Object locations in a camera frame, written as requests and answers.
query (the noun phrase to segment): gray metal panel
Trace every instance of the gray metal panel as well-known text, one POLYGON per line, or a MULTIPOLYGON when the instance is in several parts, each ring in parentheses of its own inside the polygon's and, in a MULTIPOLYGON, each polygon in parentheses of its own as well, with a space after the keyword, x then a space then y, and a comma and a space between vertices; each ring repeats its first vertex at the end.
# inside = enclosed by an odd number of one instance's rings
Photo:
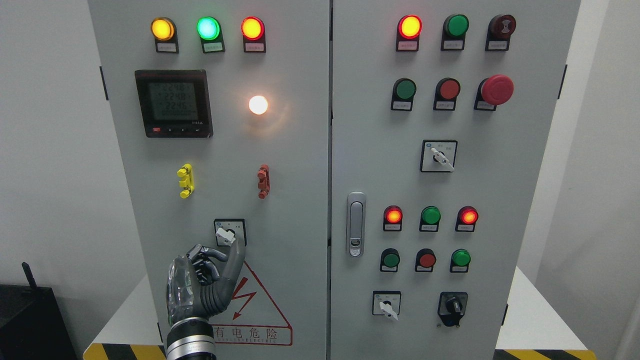
POLYGON ((551 122, 579 7, 575 1, 335 0, 333 9, 333 180, 331 358, 491 359, 551 122), (398 20, 422 18, 420 51, 394 51, 398 20), (465 50, 441 52, 445 18, 470 19, 465 50), (493 16, 510 13, 517 29, 506 53, 484 51, 493 16), (515 93, 497 111, 474 111, 478 84, 506 74, 515 93), (413 111, 390 111, 394 82, 417 84, 413 111), (435 86, 456 78, 456 111, 433 111, 435 86), (423 139, 459 141, 456 170, 420 173, 423 139), (363 256, 342 241, 346 199, 367 196, 363 256), (383 210, 398 205, 403 230, 384 233, 383 210), (442 212, 437 233, 418 232, 420 212, 442 212), (474 206, 474 233, 456 233, 458 210, 474 206), (386 248, 399 251, 398 273, 378 270, 386 248), (413 270, 416 252, 435 251, 433 273, 413 270), (472 255, 468 274, 450 274, 454 250, 472 255), (372 316, 374 290, 402 291, 394 323, 372 316), (460 328, 436 327, 441 291, 465 291, 460 328))
MULTIPOLYGON (((195 243, 215 246, 214 218, 245 218, 246 261, 291 323, 293 346, 218 344, 218 357, 324 358, 328 1, 90 0, 89 5, 163 334, 172 259, 195 243), (265 23, 266 54, 243 52, 240 23, 250 15, 265 23), (154 51, 150 23, 161 16, 177 26, 179 54, 154 51), (202 53, 195 31, 201 16, 221 23, 225 53, 202 53), (213 137, 146 138, 134 81, 138 69, 205 69, 213 137), (268 98, 269 110, 256 117, 247 103, 259 94, 268 98), (176 171, 185 162, 193 165, 195 192, 182 200, 176 171), (271 193, 259 200, 256 173, 263 163, 270 167, 271 193)), ((249 303, 245 313, 252 313, 251 321, 268 321, 271 315, 261 310, 249 303)), ((235 323, 249 321, 243 316, 235 323)))

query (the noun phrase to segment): yellow and black hazard stripe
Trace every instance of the yellow and black hazard stripe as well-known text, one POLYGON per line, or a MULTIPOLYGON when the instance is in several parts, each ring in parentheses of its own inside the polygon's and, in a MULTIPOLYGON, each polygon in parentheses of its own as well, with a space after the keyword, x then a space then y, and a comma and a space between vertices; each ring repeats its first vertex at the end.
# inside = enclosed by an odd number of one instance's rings
MULTIPOLYGON (((84 360, 164 360, 162 345, 93 343, 84 360)), ((588 350, 496 350, 493 360, 597 360, 588 350)))
POLYGON ((93 343, 84 352, 84 360, 165 360, 162 345, 93 343))
POLYGON ((597 360, 589 350, 496 350, 493 360, 597 360))

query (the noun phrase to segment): white indicator light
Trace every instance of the white indicator light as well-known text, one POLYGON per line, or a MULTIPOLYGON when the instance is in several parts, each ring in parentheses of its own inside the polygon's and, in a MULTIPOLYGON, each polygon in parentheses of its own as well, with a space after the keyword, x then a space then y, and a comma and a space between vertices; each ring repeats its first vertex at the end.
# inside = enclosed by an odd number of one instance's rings
POLYGON ((249 100, 249 110, 256 115, 262 115, 267 112, 269 103, 262 95, 256 95, 249 100))

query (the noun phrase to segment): white switch handle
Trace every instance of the white switch handle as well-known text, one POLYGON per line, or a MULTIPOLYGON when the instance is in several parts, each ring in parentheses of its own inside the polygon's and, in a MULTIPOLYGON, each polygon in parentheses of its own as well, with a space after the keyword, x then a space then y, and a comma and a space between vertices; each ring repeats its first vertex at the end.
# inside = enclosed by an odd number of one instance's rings
POLYGON ((441 164, 444 167, 448 167, 451 171, 455 170, 453 168, 453 165, 451 165, 451 162, 449 161, 449 159, 447 159, 447 157, 444 156, 444 154, 442 154, 440 151, 438 151, 434 147, 431 148, 431 152, 433 153, 434 159, 436 159, 436 161, 439 162, 439 164, 441 164))
POLYGON ((382 311, 387 317, 393 318, 395 321, 398 320, 398 314, 394 311, 394 308, 389 304, 385 304, 384 302, 380 302, 380 311, 382 311))
POLYGON ((233 232, 224 230, 221 227, 219 227, 218 230, 216 231, 216 236, 221 238, 225 243, 229 245, 233 244, 234 241, 236 240, 236 237, 234 236, 233 232))

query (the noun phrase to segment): yellow terminal block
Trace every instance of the yellow terminal block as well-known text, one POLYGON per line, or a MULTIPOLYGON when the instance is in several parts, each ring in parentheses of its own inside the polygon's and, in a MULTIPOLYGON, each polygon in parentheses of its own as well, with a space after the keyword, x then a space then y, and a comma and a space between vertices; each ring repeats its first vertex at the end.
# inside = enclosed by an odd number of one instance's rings
POLYGON ((178 181, 178 185, 182 188, 180 192, 180 197, 183 199, 188 198, 195 187, 193 186, 193 168, 191 164, 184 164, 178 171, 176 172, 180 181, 178 181))

